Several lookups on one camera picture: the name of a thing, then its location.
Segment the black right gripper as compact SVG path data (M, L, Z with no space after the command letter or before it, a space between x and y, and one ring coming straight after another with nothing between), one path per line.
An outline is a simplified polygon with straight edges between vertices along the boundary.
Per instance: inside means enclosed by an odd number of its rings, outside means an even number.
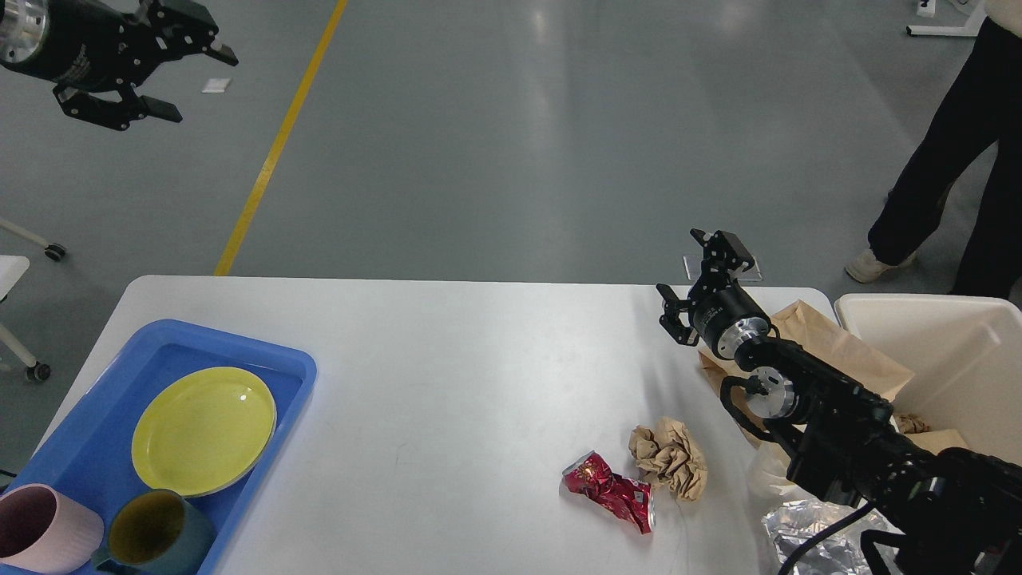
M702 248L690 280L700 280L687 299L679 298L671 285L656 285L662 299L660 325L679 345L694 347L704 341L714 356L734 360L745 342L771 330L766 313L738 283L756 276L755 256L731 232L693 228L690 236Z

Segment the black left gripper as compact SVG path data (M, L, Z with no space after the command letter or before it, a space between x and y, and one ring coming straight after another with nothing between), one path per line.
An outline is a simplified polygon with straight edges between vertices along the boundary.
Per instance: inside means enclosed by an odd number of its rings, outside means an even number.
M195 1L141 1L135 12L99 1L4 1L2 66L57 84L53 95L69 119L117 131L146 117L181 123L171 102L132 89L121 91L120 101L88 92L138 86L160 63L190 55L238 65L219 32L208 8Z

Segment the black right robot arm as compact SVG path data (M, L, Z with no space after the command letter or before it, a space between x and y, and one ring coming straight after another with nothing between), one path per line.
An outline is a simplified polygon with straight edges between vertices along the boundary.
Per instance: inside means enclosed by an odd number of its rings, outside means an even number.
M686 298L657 284L660 325L677 343L704 342L742 376L727 376L723 408L749 434L789 456L787 477L822 502L853 513L814 535L782 562L791 573L808 550L878 512L893 532L865 530L869 571L887 574L893 549L904 574L1018 574L1021 570L1020 468L996 456L920 448L891 422L893 408L795 341L783 339L739 284L755 265L735 234L691 229L702 248Z

